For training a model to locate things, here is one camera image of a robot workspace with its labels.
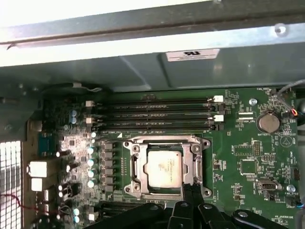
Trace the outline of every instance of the sticker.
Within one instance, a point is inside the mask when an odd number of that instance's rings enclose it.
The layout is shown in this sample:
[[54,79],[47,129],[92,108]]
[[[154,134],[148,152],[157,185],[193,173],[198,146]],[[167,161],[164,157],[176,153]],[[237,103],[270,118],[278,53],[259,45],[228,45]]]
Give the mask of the sticker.
[[193,61],[204,59],[215,59],[220,49],[206,49],[206,50],[190,50],[183,52],[167,52],[166,57],[168,61]]

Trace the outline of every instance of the mounting screw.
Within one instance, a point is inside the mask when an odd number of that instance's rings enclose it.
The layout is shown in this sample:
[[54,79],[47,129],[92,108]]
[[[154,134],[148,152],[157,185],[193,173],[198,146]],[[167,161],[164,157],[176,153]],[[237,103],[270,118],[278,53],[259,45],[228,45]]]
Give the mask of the mounting screw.
[[248,214],[245,213],[245,212],[243,212],[243,211],[238,212],[238,215],[239,215],[240,217],[244,217],[244,218],[248,217]]
[[257,104],[257,100],[252,98],[252,99],[249,100],[249,104],[250,104],[251,106],[254,106],[254,105]]
[[153,211],[156,211],[156,210],[158,210],[158,207],[154,205],[154,206],[151,206],[149,209],[153,210]]
[[185,202],[181,204],[181,207],[187,207],[187,206],[189,206],[189,205]]
[[288,34],[288,26],[283,23],[278,23],[274,26],[274,31],[278,37],[284,37]]
[[140,185],[136,184],[133,186],[134,190],[139,191],[140,190]]
[[132,148],[132,150],[133,150],[133,152],[138,153],[138,152],[140,151],[140,147],[139,147],[139,146],[134,146],[134,147]]
[[296,191],[296,188],[293,185],[287,185],[286,189],[287,189],[287,192],[290,192],[290,193],[293,193]]
[[192,152],[193,153],[198,153],[200,151],[200,146],[199,145],[192,145]]
[[205,204],[203,207],[204,207],[205,209],[212,209],[212,206],[211,206],[210,204]]

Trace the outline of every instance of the motherboard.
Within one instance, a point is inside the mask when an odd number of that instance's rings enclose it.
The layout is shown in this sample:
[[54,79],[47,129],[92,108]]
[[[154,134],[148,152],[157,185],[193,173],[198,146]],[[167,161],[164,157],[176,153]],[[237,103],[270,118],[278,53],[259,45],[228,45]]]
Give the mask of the motherboard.
[[[53,189],[55,208],[68,209],[57,215],[67,229],[146,202],[170,207],[183,183],[199,184],[204,201],[228,215],[247,209],[292,229],[304,207],[297,123],[275,94],[234,88],[48,99],[38,161],[56,164],[44,176],[56,181],[37,191]],[[283,98],[294,106],[294,91]],[[39,176],[35,163],[31,177]]]

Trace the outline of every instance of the ventilation grille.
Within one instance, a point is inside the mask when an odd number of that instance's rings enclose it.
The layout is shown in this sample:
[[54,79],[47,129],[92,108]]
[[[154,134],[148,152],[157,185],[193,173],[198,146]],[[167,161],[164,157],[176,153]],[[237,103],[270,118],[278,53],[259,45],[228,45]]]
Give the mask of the ventilation grille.
[[[13,194],[21,200],[21,142],[0,143],[0,192]],[[11,197],[1,196],[0,228],[21,229],[21,208]]]

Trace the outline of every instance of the cpu socket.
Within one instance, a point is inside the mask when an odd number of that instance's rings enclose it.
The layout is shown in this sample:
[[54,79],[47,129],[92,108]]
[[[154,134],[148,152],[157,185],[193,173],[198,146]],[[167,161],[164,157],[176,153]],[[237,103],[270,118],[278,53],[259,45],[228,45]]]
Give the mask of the cpu socket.
[[[183,183],[203,183],[202,152],[210,145],[193,135],[138,136],[123,142],[131,155],[131,184],[124,192],[138,199],[180,200]],[[202,186],[202,194],[212,192]]]

